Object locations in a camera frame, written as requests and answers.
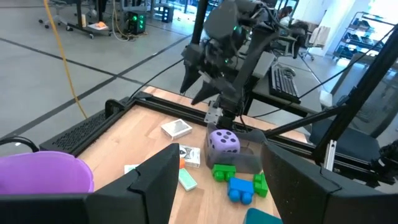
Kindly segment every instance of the die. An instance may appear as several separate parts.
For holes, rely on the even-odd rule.
[[[208,145],[220,152],[239,153],[241,144],[238,137],[229,130],[219,129],[210,133]]]

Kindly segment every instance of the teal box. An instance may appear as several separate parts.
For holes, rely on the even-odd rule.
[[[244,217],[243,224],[282,224],[280,218],[269,215],[255,208],[249,208]]]

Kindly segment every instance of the small white box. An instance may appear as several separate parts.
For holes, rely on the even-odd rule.
[[[180,158],[184,158],[188,167],[200,167],[200,148],[180,145]]]
[[[172,138],[172,140],[182,137],[186,134],[191,133],[192,127],[189,126],[182,119],[178,119],[161,126],[164,133]]]

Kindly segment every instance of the blue lego brick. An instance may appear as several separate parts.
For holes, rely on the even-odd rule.
[[[263,211],[260,211],[255,208],[249,208],[246,216],[244,217],[243,224],[260,224],[260,223],[269,223],[269,224],[282,224],[282,220],[280,218],[273,217]]]
[[[228,182],[228,197],[232,202],[249,205],[254,194],[253,182],[231,177]]]

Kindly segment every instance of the purple container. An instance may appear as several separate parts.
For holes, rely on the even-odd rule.
[[[0,157],[1,194],[88,193],[93,173],[80,159],[55,151]]]

